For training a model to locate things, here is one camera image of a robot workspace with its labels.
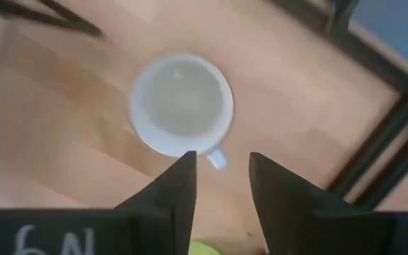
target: mug rim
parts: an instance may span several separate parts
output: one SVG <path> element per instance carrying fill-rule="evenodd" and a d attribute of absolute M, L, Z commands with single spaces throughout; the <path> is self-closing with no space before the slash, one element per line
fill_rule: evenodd
<path fill-rule="evenodd" d="M 190 137 L 182 137 L 179 135 L 167 133 L 159 127 L 148 127 L 150 130 L 146 131 L 146 127 L 142 127 L 143 125 L 135 120 L 135 118 L 143 119 L 143 117 L 139 113 L 141 110 L 140 104 L 137 103 L 137 99 L 139 98 L 137 96 L 141 93 L 140 87 L 143 85 L 143 83 L 148 80 L 148 78 L 152 75 L 152 72 L 156 72 L 158 69 L 165 67 L 173 62 L 180 61 L 194 62 L 206 68 L 211 73 L 211 75 L 215 77 L 219 84 L 223 99 L 222 113 L 220 116 L 221 120 L 218 120 L 218 125 L 220 127 L 216 129 L 216 131 L 211 132 L 208 141 L 206 141 L 208 137 L 194 137 L 195 140 L 191 140 Z M 200 55 L 191 52 L 167 53 L 149 61 L 148 64 L 141 69 L 141 72 L 135 77 L 132 83 L 132 88 L 127 95 L 127 106 L 129 110 L 128 112 L 130 124 L 131 126 L 133 126 L 133 129 L 136 132 L 137 136 L 150 149 L 169 157 L 181 157 L 188 150 L 195 150 L 198 154 L 208 154 L 212 152 L 221 144 L 221 142 L 226 137 L 234 118 L 234 98 L 232 95 L 231 87 L 227 82 L 226 77 L 213 63 L 204 59 Z M 181 149 L 179 148 L 179 146 L 173 147 L 170 142 L 163 142 L 162 144 L 162 142 L 156 141 L 154 137 L 149 136 L 152 133 L 155 133 L 151 132 L 152 130 L 155 130 L 157 134 L 162 134 L 163 138 L 173 137 L 170 142 L 173 142 L 173 140 L 186 141 L 187 146 L 184 146 L 185 149 Z"/>

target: blue surface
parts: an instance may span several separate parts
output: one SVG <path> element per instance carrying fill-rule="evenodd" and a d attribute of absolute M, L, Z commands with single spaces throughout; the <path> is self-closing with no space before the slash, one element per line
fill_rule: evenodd
<path fill-rule="evenodd" d="M 351 18 L 408 61 L 408 0 L 360 0 Z"/>

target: mug handle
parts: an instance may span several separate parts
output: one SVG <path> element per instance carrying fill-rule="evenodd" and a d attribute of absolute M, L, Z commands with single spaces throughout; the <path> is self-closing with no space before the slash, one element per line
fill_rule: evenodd
<path fill-rule="evenodd" d="M 207 158 L 217 170 L 223 170 L 227 166 L 227 157 L 222 149 L 216 149 L 209 153 Z"/>

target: white mug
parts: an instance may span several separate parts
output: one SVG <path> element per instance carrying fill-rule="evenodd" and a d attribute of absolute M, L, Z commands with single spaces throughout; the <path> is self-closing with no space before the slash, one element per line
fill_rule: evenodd
<path fill-rule="evenodd" d="M 206 154 L 216 169 L 227 166 L 219 148 L 234 116 L 234 99 L 222 72 L 191 53 L 168 54 L 151 62 L 128 96 L 130 121 L 154 151 L 181 157 Z"/>

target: yellow-green object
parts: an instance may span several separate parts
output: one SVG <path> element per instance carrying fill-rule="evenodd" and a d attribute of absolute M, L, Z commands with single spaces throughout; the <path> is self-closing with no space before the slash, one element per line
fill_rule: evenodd
<path fill-rule="evenodd" d="M 192 241 L 188 255 L 221 255 L 216 249 L 199 241 Z"/>

